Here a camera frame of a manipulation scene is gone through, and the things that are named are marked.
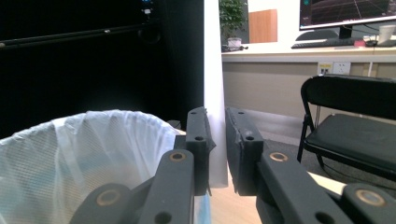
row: garbage bag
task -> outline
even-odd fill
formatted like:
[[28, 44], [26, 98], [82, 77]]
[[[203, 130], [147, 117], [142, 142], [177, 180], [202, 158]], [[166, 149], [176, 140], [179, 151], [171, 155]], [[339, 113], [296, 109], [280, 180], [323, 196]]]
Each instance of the garbage bag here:
[[[90, 111], [0, 140], [0, 223], [68, 223], [93, 190], [155, 175], [177, 130], [142, 112]], [[195, 223], [209, 223], [207, 195]]]

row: electrical outlet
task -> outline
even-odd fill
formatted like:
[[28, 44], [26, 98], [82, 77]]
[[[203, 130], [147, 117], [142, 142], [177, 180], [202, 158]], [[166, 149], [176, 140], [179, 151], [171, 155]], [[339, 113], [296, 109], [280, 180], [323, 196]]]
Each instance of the electrical outlet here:
[[350, 63], [334, 63], [332, 72], [339, 75], [349, 75]]
[[332, 73], [332, 63], [318, 63], [318, 74]]

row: chair seat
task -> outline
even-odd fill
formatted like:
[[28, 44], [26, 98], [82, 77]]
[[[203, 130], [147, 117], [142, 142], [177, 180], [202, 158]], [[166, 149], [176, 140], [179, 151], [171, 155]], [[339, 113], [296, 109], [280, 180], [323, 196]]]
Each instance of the chair seat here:
[[325, 157], [329, 151], [396, 173], [396, 125], [344, 114], [330, 115], [305, 138], [304, 144], [309, 151], [321, 150]]

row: folding chair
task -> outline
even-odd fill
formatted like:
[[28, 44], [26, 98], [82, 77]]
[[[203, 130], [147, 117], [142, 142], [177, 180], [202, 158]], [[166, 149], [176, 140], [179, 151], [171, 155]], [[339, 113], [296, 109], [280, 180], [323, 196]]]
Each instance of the folding chair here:
[[[322, 167], [323, 156], [396, 180], [396, 79], [319, 75], [304, 83], [301, 95], [305, 116], [299, 162], [306, 149], [317, 154]], [[321, 106], [340, 112], [319, 121]]]

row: monitor screen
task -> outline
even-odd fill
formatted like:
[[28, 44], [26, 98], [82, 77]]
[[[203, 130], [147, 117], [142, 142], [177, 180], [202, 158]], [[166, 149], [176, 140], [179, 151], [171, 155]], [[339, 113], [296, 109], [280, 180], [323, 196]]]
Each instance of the monitor screen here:
[[300, 31], [396, 20], [393, 0], [301, 0]]

